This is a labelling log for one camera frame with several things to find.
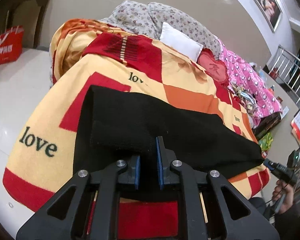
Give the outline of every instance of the bed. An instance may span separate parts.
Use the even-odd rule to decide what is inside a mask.
[[[255,97],[256,110],[251,114],[253,127],[257,127],[262,118],[281,111],[278,100],[268,91],[263,80],[248,62],[228,50],[222,41],[204,25],[176,8],[156,2],[145,5],[127,0],[117,6],[110,17],[100,21],[157,40],[160,39],[163,22],[167,22],[192,40],[202,44],[204,49],[210,50],[215,60],[225,63],[229,77],[229,90],[234,92],[231,84],[243,86]]]
[[[124,3],[130,6],[130,13],[120,6],[116,10],[132,22],[129,26],[123,19],[116,24],[111,17],[101,21],[72,19],[64,23],[52,38],[50,54],[55,85],[21,131],[3,177],[3,184],[9,194],[33,211],[37,211],[69,180],[73,172],[76,173],[76,132],[84,96],[90,85],[142,93],[176,108],[214,114],[221,118],[228,132],[243,143],[251,145],[256,142],[247,112],[235,96],[214,80],[204,67],[157,40],[161,24],[157,19],[165,21],[169,17],[177,22],[182,18],[187,26],[180,23],[181,28],[189,31],[193,39],[197,38],[204,43],[204,48],[211,51],[216,61],[220,60],[219,40],[179,10],[166,11],[165,5],[154,4],[153,16],[143,16],[142,19],[142,16],[137,17],[139,14],[136,10],[138,8],[145,12],[147,9],[144,5],[130,1]],[[176,19],[171,15],[172,12],[181,18]],[[153,24],[142,24],[138,19],[151,20]],[[148,26],[147,37],[138,35],[146,34],[142,32],[143,26]],[[143,54],[143,60],[140,61],[138,55],[134,58],[129,54],[126,60],[125,48],[129,42],[132,42],[132,48],[142,44],[143,47],[140,45],[136,50],[138,53],[153,51],[152,57],[144,57]],[[269,181],[269,171],[262,162],[258,158],[254,165],[239,173],[233,169],[235,175],[231,173],[232,176],[228,177],[246,198],[254,196]],[[175,201],[148,203],[121,199],[120,209],[120,239],[177,234]],[[136,233],[132,225],[138,228],[139,234],[132,235]]]

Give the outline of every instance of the picture frame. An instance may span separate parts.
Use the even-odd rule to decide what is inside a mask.
[[[277,0],[254,0],[267,21],[270,29],[274,33],[277,29],[281,17],[282,10]]]

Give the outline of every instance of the black towel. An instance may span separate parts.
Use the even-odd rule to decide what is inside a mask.
[[[91,86],[74,149],[74,169],[97,171],[118,159],[141,156],[140,189],[157,190],[155,138],[198,171],[227,179],[263,163],[258,144],[228,129],[216,114],[175,108],[141,93]]]

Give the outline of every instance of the floral bedspread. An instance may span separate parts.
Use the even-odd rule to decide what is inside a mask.
[[[236,55],[234,52],[227,50],[221,40],[219,40],[221,52],[219,59],[222,60],[227,68],[229,83],[243,86],[251,94],[255,95],[257,101],[257,110],[254,112],[253,124],[257,127],[261,118],[281,111],[281,104],[266,88],[263,80],[252,69],[250,64]]]

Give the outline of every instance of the metal railing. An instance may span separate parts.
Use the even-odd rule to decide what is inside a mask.
[[[279,45],[269,75],[279,78],[291,90],[290,97],[300,108],[300,59]]]

